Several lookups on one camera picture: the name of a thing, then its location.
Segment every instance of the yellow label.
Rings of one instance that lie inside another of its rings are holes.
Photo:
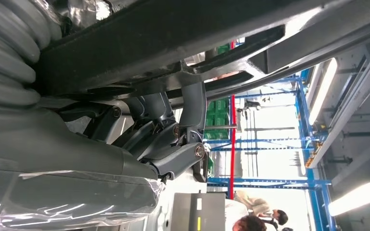
[[[198,231],[200,231],[200,217],[198,217]]]

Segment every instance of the red pole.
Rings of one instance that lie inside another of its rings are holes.
[[[236,47],[236,41],[230,43],[230,49]],[[232,124],[236,124],[236,107],[235,107],[235,96],[232,95],[230,100],[232,107]],[[236,129],[232,129],[232,149],[230,156],[230,181],[229,181],[229,199],[233,200],[233,183],[235,181],[235,143],[236,143]]]

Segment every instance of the blue metal frame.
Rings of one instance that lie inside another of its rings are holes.
[[[229,178],[209,178],[208,183],[228,183]],[[235,178],[234,183],[242,182],[266,182],[266,183],[286,183],[286,184],[320,184],[320,185],[331,185],[331,180],[281,180],[281,179],[244,179],[244,178]]]
[[[313,150],[314,148],[301,148],[301,147],[281,147],[281,148],[236,148],[236,151],[261,151],[261,150]],[[212,152],[229,152],[231,148],[214,147],[211,148]]]
[[[319,141],[317,137],[301,137],[301,138],[280,138],[280,139],[254,139],[254,140],[236,140],[236,143],[252,143],[252,142],[273,142],[273,141]],[[231,140],[212,140],[207,143],[231,143]]]
[[[298,93],[297,93],[297,99],[296,99],[296,108],[297,108],[298,115],[300,115],[299,116],[300,137],[312,137],[313,131],[309,123],[310,112],[308,110],[307,101],[305,99],[304,86],[303,86],[302,81],[297,81],[297,83],[298,83]],[[314,144],[312,141],[302,141],[302,146],[303,147],[308,147],[308,146],[314,147]],[[306,163],[308,158],[310,158],[310,151],[308,149],[303,149],[303,155],[304,155],[304,163]],[[308,180],[315,179],[314,172],[310,168],[307,169],[307,178]],[[314,187],[313,183],[309,183],[308,185],[310,187]],[[322,200],[324,200],[324,204],[327,204],[327,202],[329,204],[330,198],[328,197],[328,188],[326,185],[323,185],[321,188],[322,188],[322,193],[323,193]],[[321,200],[320,198],[318,198],[317,192],[310,191],[309,193],[310,193],[311,207],[314,213],[314,220],[316,223],[316,230],[335,231],[336,230],[335,220],[333,217],[330,216],[330,213],[328,212],[328,209],[327,209],[328,207],[325,206],[326,209],[322,213],[320,209],[322,205],[319,202]],[[322,222],[323,217],[328,221],[328,227],[326,224],[323,224]]]
[[[280,147],[280,148],[236,148],[236,151],[258,151],[258,150],[302,150],[304,155],[304,163],[310,157],[310,152],[314,149],[314,141],[319,141],[320,137],[313,136],[312,127],[309,124],[310,112],[305,100],[305,87],[302,81],[307,81],[309,70],[301,72],[300,76],[293,75],[284,78],[277,82],[291,82],[297,81],[297,90],[284,91],[269,94],[253,94],[236,96],[237,99],[254,98],[269,95],[290,94],[296,95],[296,110],[299,115],[299,138],[284,138],[284,139],[250,139],[250,140],[236,140],[236,143],[254,143],[254,142],[273,142],[273,141],[301,141],[301,147]],[[231,144],[231,140],[208,141],[211,144],[223,144],[220,147],[214,147],[211,151],[230,151],[226,146]],[[314,213],[314,220],[317,231],[336,231],[335,220],[331,217],[328,211],[330,204],[330,197],[328,192],[328,185],[331,184],[329,180],[316,180],[312,169],[307,169],[306,180],[277,180],[277,179],[240,179],[234,180],[235,188],[276,188],[276,189],[299,189],[309,190],[310,203]],[[272,182],[271,185],[255,185],[258,182]],[[209,178],[208,186],[212,187],[227,187],[229,190],[229,178]]]

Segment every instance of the plastic wrap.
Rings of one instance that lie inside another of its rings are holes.
[[[87,28],[97,22],[96,0],[68,0],[68,10],[72,31]]]
[[[144,219],[164,184],[77,171],[0,170],[0,231],[71,230]]]

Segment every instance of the bolt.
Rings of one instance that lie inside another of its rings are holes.
[[[173,135],[179,137],[179,125],[173,126]]]
[[[112,116],[114,118],[120,118],[120,116],[121,116],[121,109],[119,107],[113,107],[111,114],[112,114]]]
[[[202,145],[198,145],[195,149],[195,155],[197,157],[203,157],[204,154],[205,154],[205,149],[203,148]]]

